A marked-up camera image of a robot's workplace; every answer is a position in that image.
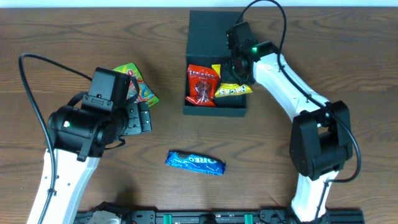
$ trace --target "wooden table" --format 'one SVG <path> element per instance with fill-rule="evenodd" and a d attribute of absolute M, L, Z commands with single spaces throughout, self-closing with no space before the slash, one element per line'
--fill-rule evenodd
<path fill-rule="evenodd" d="M 106 152 L 80 210 L 102 201 L 159 210 L 289 205 L 297 184 L 288 152 L 291 123 L 266 90 L 254 85 L 244 118 L 182 114 L 189 10 L 0 10 L 0 223 L 26 222 L 43 168 L 44 135 L 17 67 L 23 52 L 90 76 L 98 66 L 134 62 L 160 98 L 150 108 L 153 131 Z M 398 10 L 285 10 L 287 61 L 314 90 L 348 105 L 362 150 L 361 175 L 349 184 L 333 184 L 327 206 L 360 208 L 367 223 L 397 223 Z M 282 20 L 276 8 L 250 9 L 245 19 L 259 40 L 279 43 Z M 25 64 L 46 120 L 90 86 L 47 63 L 28 59 Z M 214 177 L 167 167 L 169 149 L 226 160 L 226 173 Z M 351 175 L 355 165 L 355 158 L 347 162 L 339 178 Z"/>

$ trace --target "blue cookie package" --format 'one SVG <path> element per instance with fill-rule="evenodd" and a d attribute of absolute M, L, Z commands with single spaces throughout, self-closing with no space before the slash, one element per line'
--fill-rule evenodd
<path fill-rule="evenodd" d="M 216 159 L 185 152 L 170 151 L 167 165 L 204 174 L 223 175 L 225 163 Z"/>

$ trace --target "snack bag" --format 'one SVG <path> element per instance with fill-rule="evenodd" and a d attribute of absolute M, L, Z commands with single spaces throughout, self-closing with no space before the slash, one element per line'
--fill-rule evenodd
<path fill-rule="evenodd" d="M 155 96 L 155 94 L 152 92 L 152 90 L 150 90 L 150 88 L 144 82 L 144 79 L 142 78 L 142 75 L 139 72 L 136 65 L 134 65 L 133 63 L 129 63 L 126 65 L 121 65 L 113 70 L 117 71 L 117 72 L 128 74 L 137 79 L 137 82 L 139 85 L 139 94 L 138 94 L 136 103 L 142 102 L 142 101 L 147 101 L 148 105 L 152 106 L 155 103 L 159 102 L 158 97 Z M 130 82 L 129 91 L 127 93 L 127 99 L 134 96 L 136 93 L 137 93 L 136 88 L 134 87 L 132 82 Z"/>
<path fill-rule="evenodd" d="M 216 107 L 214 93 L 220 76 L 211 68 L 198 65 L 188 66 L 190 96 L 185 99 L 196 106 Z"/>
<path fill-rule="evenodd" d="M 250 89 L 250 87 L 245 84 L 239 86 L 238 84 L 222 83 L 218 88 L 215 97 L 238 96 L 252 92 L 253 91 Z"/>
<path fill-rule="evenodd" d="M 189 152 L 169 151 L 165 162 L 167 165 L 204 174 L 223 175 L 225 163 L 214 159 Z"/>
<path fill-rule="evenodd" d="M 221 76 L 221 65 L 220 64 L 216 64 L 216 65 L 211 65 L 211 67 L 214 69 L 214 71 L 216 71 L 216 73 L 220 77 Z"/>

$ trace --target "black container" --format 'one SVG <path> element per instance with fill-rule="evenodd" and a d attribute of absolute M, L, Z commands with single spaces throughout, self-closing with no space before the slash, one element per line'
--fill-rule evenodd
<path fill-rule="evenodd" d="M 190 11 L 187 69 L 189 64 L 211 68 L 211 65 L 222 64 L 231 58 L 226 31 L 235 24 L 239 15 L 240 12 Z M 189 96 L 187 70 L 185 78 L 185 96 Z M 243 117 L 247 111 L 246 95 L 215 98 L 215 103 L 217 107 L 211 108 L 195 106 L 185 100 L 183 114 Z"/>

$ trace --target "green snack bag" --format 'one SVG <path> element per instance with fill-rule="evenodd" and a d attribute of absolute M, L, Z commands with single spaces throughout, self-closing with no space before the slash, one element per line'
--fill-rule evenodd
<path fill-rule="evenodd" d="M 117 71 L 117 72 L 128 74 L 137 79 L 137 82 L 139 85 L 139 94 L 138 94 L 136 103 L 146 101 L 146 102 L 148 102 L 149 106 L 152 106 L 155 103 L 159 102 L 158 97 L 155 96 L 154 92 L 152 92 L 152 90 L 150 90 L 148 85 L 145 84 L 144 79 L 142 78 L 142 75 L 139 72 L 136 65 L 134 65 L 133 63 L 129 63 L 126 65 L 121 65 L 113 70 Z M 127 93 L 127 99 L 134 96 L 136 93 L 137 93 L 136 88 L 134 87 L 132 82 L 130 82 L 129 92 Z"/>

